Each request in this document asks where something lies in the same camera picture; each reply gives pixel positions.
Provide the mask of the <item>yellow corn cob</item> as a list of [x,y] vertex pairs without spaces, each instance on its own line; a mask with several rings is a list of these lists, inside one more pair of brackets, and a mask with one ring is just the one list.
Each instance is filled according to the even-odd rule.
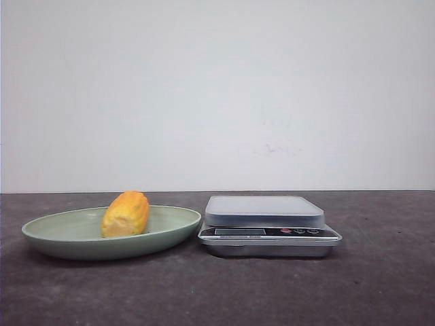
[[115,238],[141,234],[150,214],[147,197],[137,191],[120,194],[105,211],[101,222],[101,235]]

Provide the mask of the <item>silver digital kitchen scale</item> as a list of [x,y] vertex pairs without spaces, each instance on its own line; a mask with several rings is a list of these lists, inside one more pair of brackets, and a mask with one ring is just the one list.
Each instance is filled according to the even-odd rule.
[[212,196],[198,239],[220,257],[325,257],[343,237],[300,196]]

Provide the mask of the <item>light green plate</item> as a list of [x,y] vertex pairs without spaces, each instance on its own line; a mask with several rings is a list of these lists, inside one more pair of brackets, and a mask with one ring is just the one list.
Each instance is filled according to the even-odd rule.
[[201,222],[201,214],[183,207],[151,205],[140,235],[103,238],[101,220],[107,209],[96,207],[36,218],[22,226],[31,248],[62,259],[113,260],[138,257],[174,247]]

